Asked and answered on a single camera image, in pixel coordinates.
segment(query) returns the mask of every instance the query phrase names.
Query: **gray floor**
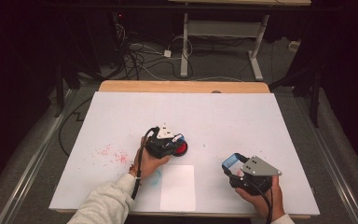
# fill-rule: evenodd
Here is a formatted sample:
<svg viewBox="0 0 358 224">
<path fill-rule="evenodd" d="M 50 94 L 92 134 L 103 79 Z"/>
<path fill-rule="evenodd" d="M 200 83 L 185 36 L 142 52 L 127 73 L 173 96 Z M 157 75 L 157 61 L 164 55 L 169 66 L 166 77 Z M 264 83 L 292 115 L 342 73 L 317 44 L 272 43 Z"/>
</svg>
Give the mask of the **gray floor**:
<svg viewBox="0 0 358 224">
<path fill-rule="evenodd" d="M 288 44 L 289 41 L 285 39 L 274 44 L 262 44 L 257 60 L 266 83 L 269 84 L 284 77 L 295 56 L 287 49 Z M 161 46 L 152 43 L 146 45 L 152 49 L 145 50 L 159 52 L 164 50 Z M 250 49 L 252 45 L 252 40 L 245 40 L 237 47 L 224 47 L 216 44 L 214 51 L 211 52 L 212 47 L 207 42 L 194 43 L 193 56 L 190 56 L 193 68 L 193 76 L 190 80 L 255 81 L 245 53 L 246 49 Z M 158 57 L 151 54 L 142 55 L 148 61 Z M 173 63 L 174 72 L 178 75 L 180 62 L 177 60 L 165 61 Z M 172 75 L 171 68 L 169 63 L 155 65 L 147 69 L 148 72 L 143 70 L 140 73 L 140 79 L 177 80 Z M 106 73 L 109 72 L 107 67 L 104 67 L 103 70 Z M 117 78 L 119 77 L 124 77 L 124 73 L 117 76 Z M 82 80 L 80 90 L 67 92 L 65 115 L 69 115 L 98 90 L 99 83 L 88 81 L 86 78 Z M 307 116 L 309 99 L 294 98 L 291 88 L 278 88 L 273 92 L 321 211 L 317 217 L 297 219 L 296 223 L 358 223 L 358 158 L 330 110 L 323 90 L 321 90 L 318 115 L 319 129 L 313 128 Z M 51 99 L 52 102 L 55 101 L 53 94 Z M 76 111 L 80 112 L 81 118 L 84 118 L 87 113 L 88 105 L 85 103 Z M 14 198 L 13 202 L 20 206 L 17 206 L 18 210 L 9 209 L 13 212 L 13 216 L 6 216 L 10 217 L 8 223 L 66 223 L 72 216 L 72 214 L 60 214 L 48 210 L 48 205 L 67 161 L 58 141 L 57 129 L 51 128 L 54 127 L 54 124 L 63 121 L 63 115 L 55 119 L 53 118 L 54 113 L 55 105 L 52 104 L 46 114 L 23 139 L 0 176 L 1 215 L 13 193 L 21 195 L 14 190 L 24 171 L 30 169 L 30 161 L 43 159 L 37 162 L 40 166 L 31 167 L 34 169 L 35 177 L 28 182 L 27 186 L 30 188 L 22 194 L 25 197 Z M 76 116 L 71 116 L 62 126 L 62 145 L 69 152 L 75 143 L 81 124 L 81 121 L 76 121 Z M 44 148 L 46 154 L 38 158 L 36 154 L 40 148 Z M 142 217 L 142 219 L 130 217 L 127 223 L 167 222 L 245 223 L 244 220 L 236 218 L 194 217 Z M 253 218 L 252 222 L 263 223 L 264 220 Z"/>
</svg>

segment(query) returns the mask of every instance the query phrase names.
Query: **wooden table edge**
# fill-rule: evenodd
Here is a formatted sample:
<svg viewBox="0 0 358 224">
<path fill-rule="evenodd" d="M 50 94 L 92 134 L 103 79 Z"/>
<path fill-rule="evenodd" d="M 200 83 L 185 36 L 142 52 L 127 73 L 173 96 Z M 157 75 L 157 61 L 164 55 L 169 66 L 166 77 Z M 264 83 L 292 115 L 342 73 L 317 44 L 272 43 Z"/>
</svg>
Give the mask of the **wooden table edge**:
<svg viewBox="0 0 358 224">
<path fill-rule="evenodd" d="M 99 91 L 269 93 L 269 86 L 264 82 L 107 80 L 101 84 Z"/>
</svg>

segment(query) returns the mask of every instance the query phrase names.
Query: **red stain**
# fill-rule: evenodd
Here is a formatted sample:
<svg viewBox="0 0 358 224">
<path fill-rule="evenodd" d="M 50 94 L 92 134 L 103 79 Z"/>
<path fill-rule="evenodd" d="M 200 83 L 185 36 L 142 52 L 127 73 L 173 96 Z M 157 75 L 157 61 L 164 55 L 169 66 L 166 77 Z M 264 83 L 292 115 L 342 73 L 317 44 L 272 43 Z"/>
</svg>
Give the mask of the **red stain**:
<svg viewBox="0 0 358 224">
<path fill-rule="evenodd" d="M 102 148 L 98 148 L 98 149 L 94 149 L 96 154 L 98 155 L 102 155 L 102 156 L 113 156 L 114 158 L 112 160 L 110 160 L 110 163 L 115 163 L 115 161 L 118 161 L 122 164 L 126 164 L 129 159 L 129 155 L 124 151 L 124 150 L 120 150 L 120 151 L 113 151 L 113 146 L 112 144 L 109 144 L 105 147 Z"/>
</svg>

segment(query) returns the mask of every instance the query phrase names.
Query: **person's left hand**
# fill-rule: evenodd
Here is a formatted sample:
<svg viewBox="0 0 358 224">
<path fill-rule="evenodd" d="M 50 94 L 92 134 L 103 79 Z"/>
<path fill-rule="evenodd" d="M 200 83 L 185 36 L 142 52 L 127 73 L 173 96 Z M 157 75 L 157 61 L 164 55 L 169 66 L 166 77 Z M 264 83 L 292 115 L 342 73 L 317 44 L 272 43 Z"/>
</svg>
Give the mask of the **person's left hand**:
<svg viewBox="0 0 358 224">
<path fill-rule="evenodd" d="M 283 196 L 282 190 L 279 185 L 279 177 L 277 175 L 272 176 L 272 186 L 266 192 L 266 197 L 271 203 L 271 191 L 272 190 L 272 197 L 273 197 L 273 205 L 272 205 L 272 221 L 276 220 L 277 218 L 284 215 L 283 209 Z M 252 196 L 246 190 L 236 188 L 235 191 L 246 201 L 251 203 L 255 211 L 263 218 L 267 218 L 269 215 L 269 209 L 267 207 L 266 201 L 261 195 Z"/>
<path fill-rule="evenodd" d="M 144 145 L 143 137 L 141 139 L 141 146 L 142 145 Z M 149 154 L 149 152 L 146 150 L 146 148 L 143 147 L 142 149 L 138 149 L 136 156 L 135 156 L 135 160 L 133 161 L 134 169 L 131 169 L 129 171 L 129 173 L 133 176 L 136 176 L 136 172 L 138 171 L 138 167 L 139 167 L 138 158 L 139 158 L 140 150 L 143 151 L 142 152 L 142 161 L 141 161 L 141 178 L 142 179 L 147 178 L 150 175 L 152 175 L 160 165 L 167 163 L 171 158 L 171 156 L 165 156 L 161 159 L 157 159 L 157 158 L 154 158 L 153 156 L 151 156 Z"/>
</svg>

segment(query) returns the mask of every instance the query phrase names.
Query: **white paper sheet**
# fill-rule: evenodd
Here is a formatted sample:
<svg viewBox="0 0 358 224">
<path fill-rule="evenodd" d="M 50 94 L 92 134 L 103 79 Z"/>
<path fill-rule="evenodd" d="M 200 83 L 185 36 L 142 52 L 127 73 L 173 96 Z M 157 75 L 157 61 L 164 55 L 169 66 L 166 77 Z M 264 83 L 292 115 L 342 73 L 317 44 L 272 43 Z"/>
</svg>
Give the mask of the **white paper sheet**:
<svg viewBox="0 0 358 224">
<path fill-rule="evenodd" d="M 194 166 L 165 165 L 163 167 L 160 209 L 173 212 L 196 210 Z"/>
</svg>

